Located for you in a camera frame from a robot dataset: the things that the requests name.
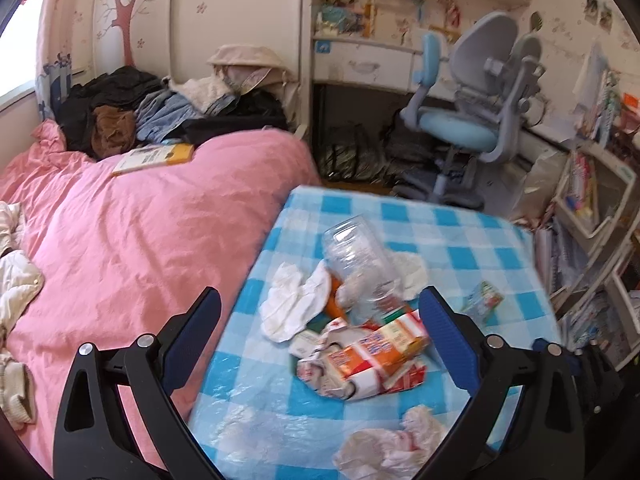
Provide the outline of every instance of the white tissue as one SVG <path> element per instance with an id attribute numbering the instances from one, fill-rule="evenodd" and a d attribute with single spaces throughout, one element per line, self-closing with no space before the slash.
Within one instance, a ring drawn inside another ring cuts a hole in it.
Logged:
<path id="1" fill-rule="evenodd" d="M 291 264 L 281 264 L 273 275 L 267 299 L 260 306 L 262 332 L 272 341 L 288 341 L 320 314 L 329 299 L 331 276 L 324 260 L 303 285 L 302 273 Z"/>
<path id="2" fill-rule="evenodd" d="M 402 277 L 402 299 L 411 301 L 429 285 L 429 274 L 420 254 L 387 251 L 389 259 Z"/>
<path id="3" fill-rule="evenodd" d="M 425 406 L 408 410 L 402 426 L 405 431 L 356 431 L 334 455 L 334 465 L 349 480 L 410 480 L 447 430 Z"/>

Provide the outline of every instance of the window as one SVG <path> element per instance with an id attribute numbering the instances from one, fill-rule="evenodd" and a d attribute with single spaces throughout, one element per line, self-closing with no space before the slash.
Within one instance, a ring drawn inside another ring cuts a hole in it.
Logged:
<path id="1" fill-rule="evenodd" d="M 36 75 L 36 40 L 43 0 L 24 0 L 0 36 L 0 96 Z"/>

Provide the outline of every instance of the pink blanket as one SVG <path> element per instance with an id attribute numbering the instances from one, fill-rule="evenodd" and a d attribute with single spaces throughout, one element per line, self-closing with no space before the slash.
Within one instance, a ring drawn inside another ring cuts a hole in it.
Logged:
<path id="1" fill-rule="evenodd" d="M 174 393 L 182 416 L 193 404 L 206 365 L 242 283 L 289 192 L 316 184 L 306 146 L 276 130 L 217 137 L 180 166 L 111 177 L 119 156 L 95 163 L 64 152 L 56 123 L 0 175 L 0 200 L 21 202 L 22 248 L 46 282 L 8 339 L 34 376 L 38 421 L 21 435 L 52 470 L 58 405 L 78 347 L 128 346 L 186 311 L 202 289 L 219 290 L 223 313 L 190 382 Z M 152 446 L 125 407 L 145 456 Z"/>

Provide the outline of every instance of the blue chair seat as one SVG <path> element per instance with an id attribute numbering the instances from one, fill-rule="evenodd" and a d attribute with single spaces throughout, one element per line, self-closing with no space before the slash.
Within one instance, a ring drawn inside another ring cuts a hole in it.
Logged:
<path id="1" fill-rule="evenodd" d="M 497 132 L 467 121 L 457 112 L 421 107 L 418 116 L 421 130 L 464 150 L 490 153 L 498 144 Z"/>

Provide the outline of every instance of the plastic container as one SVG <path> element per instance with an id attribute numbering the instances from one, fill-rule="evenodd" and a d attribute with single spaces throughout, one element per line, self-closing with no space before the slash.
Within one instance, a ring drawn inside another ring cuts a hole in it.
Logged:
<path id="1" fill-rule="evenodd" d="M 402 301 L 402 281 L 370 224 L 356 216 L 322 237 L 324 259 L 342 280 L 336 301 L 351 310 L 351 322 L 382 322 Z"/>

